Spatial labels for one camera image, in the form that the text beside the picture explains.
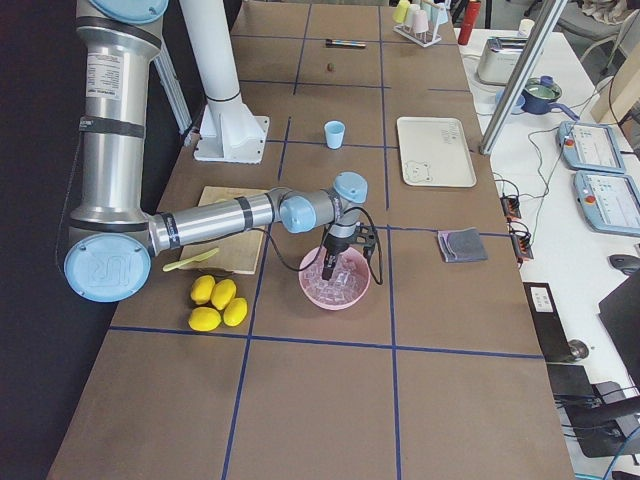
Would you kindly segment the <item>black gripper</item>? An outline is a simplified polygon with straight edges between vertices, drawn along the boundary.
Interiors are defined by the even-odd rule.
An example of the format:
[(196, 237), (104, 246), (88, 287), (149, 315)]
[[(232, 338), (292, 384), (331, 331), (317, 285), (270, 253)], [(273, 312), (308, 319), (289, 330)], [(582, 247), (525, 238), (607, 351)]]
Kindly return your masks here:
[(336, 265), (339, 255), (349, 248), (350, 237), (339, 237), (326, 231), (322, 245), (325, 248), (325, 256), (321, 278), (323, 280), (330, 280), (331, 265)]

